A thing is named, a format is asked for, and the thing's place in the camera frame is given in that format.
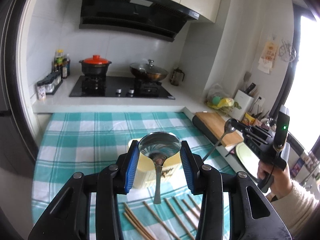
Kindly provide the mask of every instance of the chopsticks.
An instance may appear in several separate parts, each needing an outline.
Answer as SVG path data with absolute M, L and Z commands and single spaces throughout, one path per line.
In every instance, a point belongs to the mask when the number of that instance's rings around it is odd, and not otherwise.
M 145 240 L 150 240 L 150 238 L 143 233 L 143 231 L 135 224 L 135 222 L 133 222 L 133 220 L 129 217 L 129 215 L 126 212 L 124 212 L 123 214 Z
M 183 210 L 182 206 L 180 205 L 180 203 L 178 202 L 178 199 L 173 196 L 172 197 L 174 199 L 174 201 L 176 202 L 177 206 L 181 209 L 181 211 L 183 212 L 184 216 L 186 217 L 186 219 L 189 221 L 189 223 L 193 226 L 194 229 L 198 229 L 198 226 L 192 221 L 192 219 L 187 215 L 187 213 Z
M 194 216 L 198 219 L 200 219 L 200 215 L 197 214 L 193 209 L 192 207 L 190 207 L 190 205 L 186 202 L 185 199 L 182 199 L 182 202 L 187 206 L 187 208 L 191 211 L 192 214 L 194 214 Z
M 165 230 L 167 230 L 174 238 L 177 240 L 181 240 L 179 236 L 177 236 L 174 232 L 170 230 L 170 228 L 167 227 L 167 225 L 158 217 L 158 215 L 149 207 L 147 202 L 143 201 L 143 204 L 146 206 L 146 208 L 150 211 L 150 213 L 153 215 L 153 217 L 164 227 Z
M 190 194 L 188 194 L 188 197 L 190 198 L 191 202 L 195 205 L 196 209 L 201 212 L 201 208 L 199 208 L 198 204 L 195 202 L 195 200 L 191 197 Z
M 127 203 L 123 202 L 124 204 L 124 215 L 129 220 L 129 222 L 134 226 L 134 228 L 143 236 L 145 240 L 156 240 L 148 230 L 141 224 L 138 218 L 134 215 L 132 210 L 129 208 Z
M 173 206 L 170 204 L 169 200 L 167 198 L 164 198 L 164 201 L 167 203 L 167 205 L 169 206 L 171 212 L 175 215 L 176 219 L 178 220 L 178 222 L 180 223 L 180 225 L 183 227 L 183 229 L 187 232 L 187 234 L 190 236 L 190 238 L 192 240 L 195 240 L 194 236 L 190 233 L 190 231 L 188 230 L 188 228 L 186 228 L 186 226 L 184 225 L 184 223 L 182 222 L 182 220 L 180 219 L 179 215 L 176 213 L 176 211 L 174 210 Z

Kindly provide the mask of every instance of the sleeve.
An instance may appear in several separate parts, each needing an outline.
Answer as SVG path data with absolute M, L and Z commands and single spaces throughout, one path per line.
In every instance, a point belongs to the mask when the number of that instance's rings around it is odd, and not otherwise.
M 298 182 L 292 181 L 292 191 L 285 197 L 272 202 L 283 223 L 292 237 L 305 225 L 308 218 L 318 205 L 318 200 Z

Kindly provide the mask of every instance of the electrical outlet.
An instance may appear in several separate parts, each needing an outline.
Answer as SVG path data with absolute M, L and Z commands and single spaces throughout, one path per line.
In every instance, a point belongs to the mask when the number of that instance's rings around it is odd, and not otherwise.
M 264 101 L 266 101 L 266 99 L 264 97 L 262 97 L 261 95 L 258 95 L 258 97 L 257 97 L 257 105 L 258 106 L 262 106 Z

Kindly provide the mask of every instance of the wooden cutting board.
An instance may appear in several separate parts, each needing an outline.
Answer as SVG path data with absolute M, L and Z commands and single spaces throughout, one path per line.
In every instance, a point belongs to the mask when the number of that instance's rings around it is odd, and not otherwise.
M 218 113 L 197 112 L 196 116 L 205 124 L 212 134 L 219 139 L 224 132 L 225 120 Z M 224 147 L 238 144 L 243 141 L 243 138 L 234 131 L 227 134 L 221 141 Z

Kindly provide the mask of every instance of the refrigerator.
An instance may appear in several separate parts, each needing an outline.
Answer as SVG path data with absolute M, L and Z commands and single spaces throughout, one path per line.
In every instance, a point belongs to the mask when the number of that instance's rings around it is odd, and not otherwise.
M 25 1 L 0 0 L 0 169 L 32 179 L 38 147 L 21 108 L 15 66 L 16 37 Z M 22 240 L 2 205 L 0 239 Z

